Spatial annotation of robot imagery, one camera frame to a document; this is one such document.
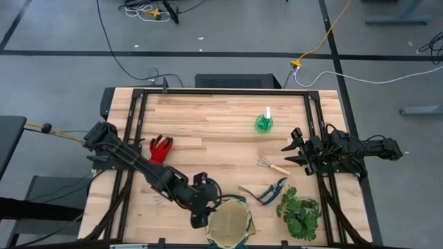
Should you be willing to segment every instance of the wooden table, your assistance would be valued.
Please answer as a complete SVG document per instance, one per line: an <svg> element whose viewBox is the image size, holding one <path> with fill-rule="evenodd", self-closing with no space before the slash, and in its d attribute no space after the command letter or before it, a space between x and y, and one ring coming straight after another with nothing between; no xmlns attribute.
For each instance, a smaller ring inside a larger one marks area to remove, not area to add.
<svg viewBox="0 0 443 249"><path fill-rule="evenodd" d="M108 122L117 126L119 136L125 130L132 91L132 88L121 88L114 92ZM319 95L325 123L332 123L337 129L346 130L338 93L319 91ZM254 130L254 122L257 116L265 112L266 107L271 107L274 126L270 133L260 134ZM172 136L174 147L165 161L166 165L176 167L190 179L194 174L207 172L220 184L224 194L245 196L257 230L256 235L248 240L248 245L280 245L282 240L287 240L292 246L327 244L323 218L318 220L319 228L314 241L294 239L275 213L278 201L262 206L238 189L242 186L253 193L261 194L270 184L284 177L271 169L256 165L258 157L265 156L273 164L291 172L289 183L297 187L299 198L316 199L320 202L316 177L306 176L303 167L283 159L294 155L294 151L280 151L291 142L290 132L295 127L302 129L304 138L309 137L303 98L292 95L149 94L145 108L141 137L146 140L142 142L142 155L150 157L151 138L160 133ZM315 130L319 134L315 108L312 113ZM114 178L115 171L108 170L92 182L79 237L89 234L107 211ZM371 241L357 178L352 174L336 174L336 181L343 212L361 236ZM154 200L156 195L143 175L136 172L124 242L157 243L159 238L165 238L166 243L208 243L204 229L191 228L189 211L169 201L158 205ZM338 241L335 217L330 209L329 213L332 215L334 240ZM116 226L117 222L114 222L114 236Z"/></svg>

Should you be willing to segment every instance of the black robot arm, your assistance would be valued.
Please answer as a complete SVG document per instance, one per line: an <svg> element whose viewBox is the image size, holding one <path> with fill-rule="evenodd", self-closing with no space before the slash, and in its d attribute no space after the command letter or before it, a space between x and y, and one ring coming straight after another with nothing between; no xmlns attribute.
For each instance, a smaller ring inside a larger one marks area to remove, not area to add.
<svg viewBox="0 0 443 249"><path fill-rule="evenodd" d="M191 211L193 228L206 226L208 215L215 211L221 201L222 191L206 173L195 175L193 184L189 185L188 177L177 169L153 164L121 141L117 136L117 128L108 122L98 122L84 140L84 146L90 151L105 151L117 161L130 165L145 176L153 190Z"/></svg>
<svg viewBox="0 0 443 249"><path fill-rule="evenodd" d="M300 128L295 128L292 133L293 142L282 149L289 151L299 148L298 156L286 157L300 166L306 165L308 176L316 172L331 172L336 167L342 167L353 173L365 176L365 169L360 166L360 160L365 156L378 156L381 159L398 160L403 156L397 142L384 136L376 140L359 140L344 131L333 127L331 133L326 133L323 139L314 136L306 142L302 138Z"/></svg>

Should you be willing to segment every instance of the potted plant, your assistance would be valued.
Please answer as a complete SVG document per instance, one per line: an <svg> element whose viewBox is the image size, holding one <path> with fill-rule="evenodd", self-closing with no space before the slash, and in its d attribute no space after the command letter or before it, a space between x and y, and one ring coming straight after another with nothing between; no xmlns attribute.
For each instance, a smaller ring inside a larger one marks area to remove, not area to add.
<svg viewBox="0 0 443 249"><path fill-rule="evenodd" d="M277 216L288 226L288 231L296 239L314 240L318 228L317 219L321 217L318 202L313 199L299 200L297 189L290 187L277 206Z"/></svg>

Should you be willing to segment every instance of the concrete floor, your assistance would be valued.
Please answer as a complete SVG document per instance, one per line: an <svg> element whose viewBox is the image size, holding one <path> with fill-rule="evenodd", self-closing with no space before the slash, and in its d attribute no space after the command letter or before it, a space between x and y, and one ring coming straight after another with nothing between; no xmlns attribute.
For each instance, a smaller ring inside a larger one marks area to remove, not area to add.
<svg viewBox="0 0 443 249"><path fill-rule="evenodd" d="M0 1L0 37L24 2ZM121 2L100 1L111 44L119 51L303 53L313 49L325 34L317 1L207 0L181 15L179 26L127 17L117 10ZM196 2L177 1L182 10ZM326 0L331 19L346 2ZM405 2L354 1L334 29L338 53L420 56L416 50L441 32L441 1L428 0L417 9L417 14L433 15L433 22L427 26L364 24L366 16L395 13ZM91 0L32 0L5 49L108 51L96 3ZM329 44L326 42L317 53L329 54ZM283 83L291 60L121 57L120 61L139 77L146 76L148 68L155 66L160 73L179 75L186 87L193 87L196 73L273 73ZM345 74L369 80L387 80L435 68L431 62L341 64ZM310 83L320 72L333 70L331 59L304 59L299 80ZM360 137L380 133L396 139L401 149L409 152L397 162L366 160L383 243L387 246L439 248L441 244L443 169L438 156L443 148L443 119L402 117L398 110L408 105L441 104L442 76L443 71L438 71L382 86L346 80ZM172 86L179 85L173 77L168 80ZM100 120L98 108L105 87L142 84L147 82L127 77L111 57L0 55L0 115L26 116L30 122L50 122L59 129L88 130ZM291 80L287 88L300 87ZM322 77L313 89L338 89L337 79ZM24 133L0 181L0 196L22 199L33 175L84 176L91 169L87 154L87 150L70 141ZM1 222L0 247L10 227L11 222Z"/></svg>

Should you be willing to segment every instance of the metal stand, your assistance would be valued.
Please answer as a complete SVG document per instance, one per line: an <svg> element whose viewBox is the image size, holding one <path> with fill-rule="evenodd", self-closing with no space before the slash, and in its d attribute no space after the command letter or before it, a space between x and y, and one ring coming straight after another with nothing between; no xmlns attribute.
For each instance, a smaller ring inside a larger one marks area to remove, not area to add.
<svg viewBox="0 0 443 249"><path fill-rule="evenodd" d="M432 16L413 17L413 12L422 0L410 0L408 5L397 16L380 16L366 18L366 24L423 24L432 21Z"/></svg>
<svg viewBox="0 0 443 249"><path fill-rule="evenodd" d="M437 106L421 106L421 107L404 107L400 109L400 114L406 115L433 115L443 114L443 105Z"/></svg>

